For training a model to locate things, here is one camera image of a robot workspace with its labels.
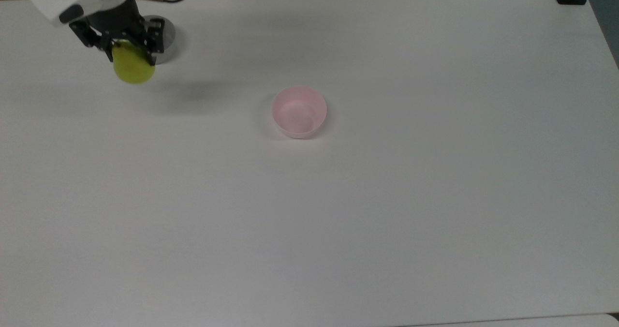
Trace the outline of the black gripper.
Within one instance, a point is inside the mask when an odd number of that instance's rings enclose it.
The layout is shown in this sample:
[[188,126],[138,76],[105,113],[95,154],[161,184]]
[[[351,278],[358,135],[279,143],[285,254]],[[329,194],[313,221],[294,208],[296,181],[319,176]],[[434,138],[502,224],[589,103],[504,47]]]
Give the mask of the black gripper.
[[97,48],[106,54],[110,62],[113,58],[113,40],[139,42],[149,65],[156,65],[157,57],[165,52],[163,18],[142,18],[135,0],[126,0],[109,10],[99,11],[88,20],[76,20],[69,28],[88,48]]

